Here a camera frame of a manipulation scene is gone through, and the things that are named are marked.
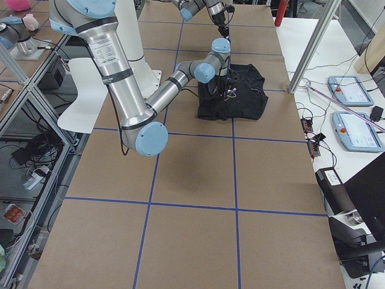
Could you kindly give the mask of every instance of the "blue joint cap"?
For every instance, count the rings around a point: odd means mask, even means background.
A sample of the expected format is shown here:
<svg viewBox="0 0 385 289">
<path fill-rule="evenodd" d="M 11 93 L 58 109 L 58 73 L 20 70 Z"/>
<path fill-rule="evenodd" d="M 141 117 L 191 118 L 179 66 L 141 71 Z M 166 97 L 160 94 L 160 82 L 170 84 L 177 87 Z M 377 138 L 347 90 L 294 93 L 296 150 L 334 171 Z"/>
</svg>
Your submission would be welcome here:
<svg viewBox="0 0 385 289">
<path fill-rule="evenodd" d="M 0 43 L 4 45 L 6 49 L 11 49 L 13 43 L 6 38 L 0 37 Z"/>
<path fill-rule="evenodd" d="M 52 30 L 55 30 L 56 32 L 68 34 L 68 35 L 72 35 L 72 36 L 78 35 L 78 33 L 76 33 L 74 27 L 60 24 L 60 23 L 52 20 L 51 18 L 49 19 L 49 21 L 51 23 Z"/>
<path fill-rule="evenodd" d="M 8 16 L 0 19 L 5 24 L 22 24 L 22 20 L 16 16 Z"/>
<path fill-rule="evenodd" d="M 194 70 L 194 77 L 201 83 L 207 83 L 215 76 L 215 69 L 211 64 L 198 64 Z"/>
<path fill-rule="evenodd" d="M 101 19 L 113 14 L 116 0 L 67 0 L 68 3 L 84 16 Z"/>
<path fill-rule="evenodd" d="M 167 128 L 160 122 L 150 122 L 139 131 L 135 149 L 141 155 L 152 157 L 164 150 L 167 141 Z"/>
<path fill-rule="evenodd" d="M 190 21 L 193 18 L 193 15 L 190 11 L 188 11 L 186 8 L 180 9 L 180 15 L 182 15 L 182 18 L 184 21 Z"/>
<path fill-rule="evenodd" d="M 229 53 L 230 42 L 225 38 L 217 38 L 211 43 L 211 49 L 217 53 Z"/>
</svg>

